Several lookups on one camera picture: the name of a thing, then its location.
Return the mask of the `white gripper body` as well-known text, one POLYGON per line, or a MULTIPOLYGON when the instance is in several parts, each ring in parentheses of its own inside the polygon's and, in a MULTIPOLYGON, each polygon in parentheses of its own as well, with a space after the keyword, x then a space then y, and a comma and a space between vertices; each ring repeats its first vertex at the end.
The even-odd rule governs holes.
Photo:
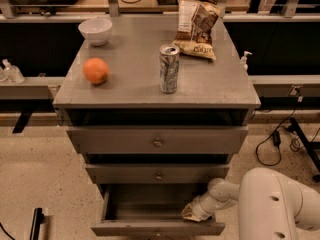
POLYGON ((214 200, 209 194, 195 197, 191 202, 191 218, 194 221, 207 220, 214 214, 214 200))

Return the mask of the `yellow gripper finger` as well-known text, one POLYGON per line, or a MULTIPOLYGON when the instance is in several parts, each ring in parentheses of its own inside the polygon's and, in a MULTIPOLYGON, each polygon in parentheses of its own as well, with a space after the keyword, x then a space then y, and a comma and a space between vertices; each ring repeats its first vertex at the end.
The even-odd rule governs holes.
POLYGON ((200 222, 201 221, 201 210, 199 206, 194 203, 188 203, 182 210, 181 216, 185 220, 200 222))

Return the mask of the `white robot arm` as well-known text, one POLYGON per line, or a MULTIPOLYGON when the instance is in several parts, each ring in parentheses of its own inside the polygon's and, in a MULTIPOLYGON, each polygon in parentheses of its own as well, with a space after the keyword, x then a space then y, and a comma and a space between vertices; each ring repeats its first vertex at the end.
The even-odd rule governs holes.
POLYGON ((299 229, 320 229, 320 194, 277 171, 249 170, 239 184, 215 178, 182 211, 200 222, 238 206, 239 240, 299 240, 299 229))

